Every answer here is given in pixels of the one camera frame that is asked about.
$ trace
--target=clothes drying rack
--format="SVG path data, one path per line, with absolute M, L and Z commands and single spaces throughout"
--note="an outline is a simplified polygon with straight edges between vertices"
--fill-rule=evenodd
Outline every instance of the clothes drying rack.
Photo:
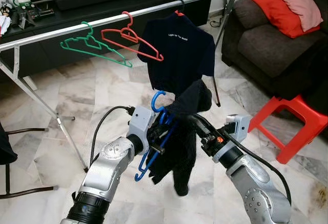
M 177 6 L 179 6 L 183 3 L 188 4 L 188 3 L 191 3 L 191 2 L 195 2 L 195 1 L 199 1 L 199 0 L 183 0 L 183 2 L 182 1 L 173 1 L 173 2 L 169 2 L 169 3 L 165 3 L 165 4 L 161 4 L 161 5 L 157 5 L 157 6 L 137 10 L 137 11 L 133 11 L 133 12 L 130 12 L 130 14 L 133 17 L 136 17 L 136 16 L 148 14 L 148 13 L 163 10 L 163 9 L 177 7 Z M 229 1 L 227 1 L 227 4 L 225 5 L 224 17 L 222 19 L 222 24 L 221 24 L 221 27 L 220 27 L 220 30 L 219 30 L 219 33 L 218 33 L 218 38 L 216 40 L 216 46 L 218 45 L 219 40 L 222 36 L 224 26 L 227 23 L 227 19 L 228 19 L 228 16 L 229 16 L 229 14 L 232 10 L 233 4 L 234 4 L 234 0 L 229 0 Z M 122 21 L 122 20 L 128 19 L 128 18 L 129 18 L 128 15 L 121 14 L 121 15 L 116 15 L 116 16 L 100 19 L 100 20 L 97 20 L 97 21 L 89 22 L 89 25 L 92 26 L 92 27 L 98 27 L 98 26 L 102 26 L 102 25 Z M 25 80 L 23 80 L 22 78 L 20 78 L 18 76 L 18 71 L 19 71 L 19 62 L 20 62 L 19 48 L 21 46 L 28 45 L 28 44 L 35 43 L 35 42 L 39 42 L 39 41 L 46 40 L 46 39 L 50 39 L 50 38 L 55 38 L 55 37 L 58 37 L 58 36 L 61 36 L 61 35 L 69 34 L 69 33 L 78 32 L 78 31 L 81 31 L 81 30 L 88 29 L 88 27 L 89 27 L 88 25 L 80 24 L 80 25 L 76 25 L 76 26 L 72 26 L 72 27 L 68 27 L 68 28 L 63 28 L 63 29 L 59 29 L 59 30 L 55 30 L 55 31 L 47 32 L 47 33 L 34 35 L 34 36 L 31 36 L 31 37 L 26 37 L 26 38 L 23 38 L 23 39 L 15 40 L 15 41 L 4 43 L 4 44 L 0 45 L 0 52 L 4 51 L 4 50 L 14 49 L 14 68 L 13 68 L 13 71 L 11 71 L 10 68 L 8 68 L 8 66 L 5 64 L 5 62 L 1 58 L 0 58 L 0 69 L 2 71 L 4 71 L 4 73 L 7 74 L 27 95 L 29 95 L 34 101 L 36 101 L 38 104 L 40 104 L 53 118 L 55 118 L 57 120 L 58 125 L 60 126 L 62 132 L 65 134 L 67 141 L 69 142 L 69 144 L 73 148 L 76 156 L 78 157 L 78 159 L 81 162 L 81 165 L 82 165 L 84 171 L 86 171 L 86 172 L 88 170 L 88 167 L 87 167 L 86 163 L 84 162 L 84 160 L 82 159 L 82 156 L 81 156 L 80 152 L 78 151 L 78 149 L 76 147 L 76 144 L 74 143 L 71 135 L 69 134 L 69 132 L 67 131 L 65 125 L 63 124 L 63 121 L 65 119 L 74 120 L 74 117 L 61 116 L 55 110 L 51 109 L 51 107 L 48 104 L 46 104 L 46 102 L 44 100 L 42 100 L 30 88 L 30 86 L 25 82 Z M 213 83 L 214 83 L 215 93 L 216 93 L 216 97 L 217 97 L 217 106 L 220 106 L 219 96 L 218 96 L 218 92 L 217 92 L 217 88 L 216 88 L 216 81 L 215 81 L 214 77 L 213 77 Z

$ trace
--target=red plastic stool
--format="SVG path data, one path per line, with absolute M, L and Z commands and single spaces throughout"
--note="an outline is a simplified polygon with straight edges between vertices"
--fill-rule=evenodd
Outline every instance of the red plastic stool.
M 261 124 L 269 115 L 275 111 L 282 111 L 283 109 L 289 110 L 305 123 L 304 127 L 287 145 L 284 145 Z M 281 152 L 277 156 L 277 160 L 281 164 L 286 164 L 300 149 L 311 143 L 312 140 L 327 126 L 327 124 L 328 116 L 311 109 L 300 95 L 291 101 L 273 97 L 252 118 L 248 132 L 251 132 L 254 128 L 259 129 L 281 149 Z

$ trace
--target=dark gray sofa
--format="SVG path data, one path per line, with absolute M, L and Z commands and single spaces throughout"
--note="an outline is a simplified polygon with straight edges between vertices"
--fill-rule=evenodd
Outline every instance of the dark gray sofa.
M 326 64 L 318 59 L 326 52 L 328 14 L 327 0 L 314 1 L 324 22 L 319 31 L 295 39 L 271 25 L 252 0 L 237 1 L 224 31 L 222 61 L 238 66 L 271 94 L 289 100 L 317 85 L 308 69 Z

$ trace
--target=blue hanger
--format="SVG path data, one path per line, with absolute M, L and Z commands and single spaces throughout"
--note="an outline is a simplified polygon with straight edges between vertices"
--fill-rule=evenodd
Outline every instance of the blue hanger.
M 160 123 L 160 124 L 167 124 L 167 125 L 169 125 L 169 124 L 172 122 L 172 120 L 173 120 L 173 118 L 174 118 L 174 115 L 173 115 L 173 114 L 168 115 L 167 110 L 166 110 L 163 106 L 160 107 L 159 109 L 157 109 L 157 108 L 155 107 L 156 100 L 157 100 L 158 96 L 160 96 L 161 94 L 162 94 L 162 95 L 166 95 L 166 93 L 165 93 L 164 91 L 158 91 L 158 92 L 154 95 L 154 97 L 153 97 L 153 99 L 152 99 L 151 106 L 152 106 L 152 109 L 153 109 L 154 112 L 156 112 L 156 113 L 162 112 L 162 116 L 160 117 L 159 123 Z M 168 141 L 169 137 L 170 137 L 171 134 L 173 133 L 173 131 L 174 131 L 174 129 L 176 128 L 177 124 L 178 124 L 178 122 L 176 122 L 176 123 L 173 125 L 173 127 L 169 130 L 168 134 L 166 135 L 166 137 L 164 138 L 164 140 L 163 140 L 162 143 L 160 144 L 160 147 L 161 147 L 161 148 L 162 148 L 162 147 L 165 145 L 165 143 Z M 140 180 L 143 178 L 143 176 L 146 174 L 148 168 L 153 164 L 154 160 L 158 157 L 159 152 L 156 151 L 155 154 L 153 155 L 153 157 L 150 159 L 149 163 L 148 163 L 148 164 L 146 165 L 146 167 L 143 169 L 142 166 L 144 165 L 144 162 L 145 162 L 145 160 L 146 160 L 146 158 L 147 158 L 149 152 L 150 152 L 150 149 L 149 149 L 149 150 L 148 150 L 148 151 L 142 156 L 141 162 L 140 162 L 139 167 L 138 167 L 138 169 L 139 169 L 139 171 L 141 172 L 141 174 L 140 174 L 140 175 L 139 175 L 139 174 L 135 174 L 135 176 L 134 176 L 134 180 L 135 180 L 136 182 L 140 181 Z
M 84 53 L 84 54 L 88 54 L 88 55 L 92 55 L 92 56 L 98 56 L 98 57 L 101 57 L 101 58 L 104 58 L 104 59 L 107 59 L 109 61 L 112 61 L 112 62 L 115 62 L 117 64 L 121 64 L 121 65 L 124 65 L 124 66 L 127 66 L 129 68 L 132 68 L 132 63 L 130 61 L 127 62 L 127 59 L 121 55 L 120 53 L 118 53 L 116 50 L 110 48 L 108 45 L 96 40 L 92 34 L 93 34 L 93 28 L 87 23 L 87 22 L 81 22 L 81 24 L 86 24 L 89 26 L 90 28 L 90 32 L 88 33 L 88 35 L 86 37 L 76 37 L 76 38 L 68 38 L 66 40 L 64 40 L 64 42 L 60 42 L 60 46 L 65 49 L 65 50 L 69 50 L 69 51 L 76 51 L 76 52 L 80 52 L 80 53 Z M 102 50 L 103 47 L 105 47 L 106 49 L 108 49 L 109 51 L 111 52 L 114 52 L 116 53 L 119 57 L 121 57 L 124 61 L 123 62 L 119 62 L 115 59 L 111 59 L 109 57 L 106 57 L 106 56 L 103 56 L 103 55 L 98 55 L 98 54 L 95 54 L 95 53 L 92 53 L 92 52 L 88 52 L 88 51 L 83 51 L 83 50 L 78 50 L 78 49 L 74 49 L 74 48 L 71 48 L 69 46 L 69 42 L 78 42 L 78 41 L 83 41 L 84 44 L 88 47 L 91 47 L 91 48 L 94 48 L 94 49 L 97 49 L 97 50 Z M 89 44 L 89 42 L 92 41 L 92 42 L 95 42 L 97 45 L 96 46 L 93 46 L 91 44 Z

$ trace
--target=pink cushion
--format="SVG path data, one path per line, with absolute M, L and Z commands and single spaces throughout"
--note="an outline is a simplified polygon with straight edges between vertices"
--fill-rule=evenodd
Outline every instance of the pink cushion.
M 320 10 L 313 0 L 284 0 L 295 14 L 299 15 L 303 32 L 323 22 Z

